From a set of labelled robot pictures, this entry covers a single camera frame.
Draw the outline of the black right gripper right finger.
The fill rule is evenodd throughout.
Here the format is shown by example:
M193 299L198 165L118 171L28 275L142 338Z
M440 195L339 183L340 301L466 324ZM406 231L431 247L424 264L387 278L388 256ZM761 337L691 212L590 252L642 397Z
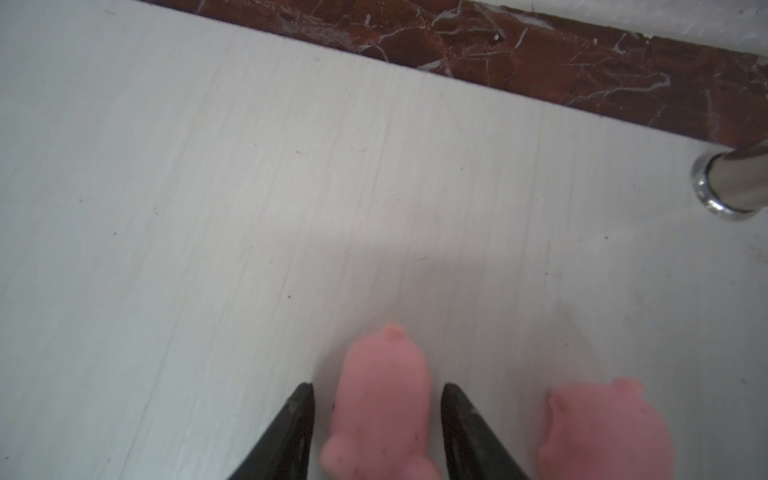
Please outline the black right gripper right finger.
M450 480L529 480L465 392L446 383L441 426Z

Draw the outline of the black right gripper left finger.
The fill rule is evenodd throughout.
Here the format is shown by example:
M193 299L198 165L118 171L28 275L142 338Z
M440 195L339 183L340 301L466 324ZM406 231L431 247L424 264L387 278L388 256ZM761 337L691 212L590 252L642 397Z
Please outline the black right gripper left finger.
M314 421L313 386L300 383L229 478L306 480Z

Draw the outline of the pink pig toy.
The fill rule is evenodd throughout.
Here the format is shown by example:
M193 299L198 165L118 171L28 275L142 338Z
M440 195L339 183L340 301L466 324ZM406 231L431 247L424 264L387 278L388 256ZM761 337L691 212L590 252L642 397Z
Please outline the pink pig toy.
M320 464L333 479L439 479L427 450L432 384L405 330L388 325L348 349Z
M662 416L631 378L571 383L547 395L538 449L543 479L671 479L674 454Z

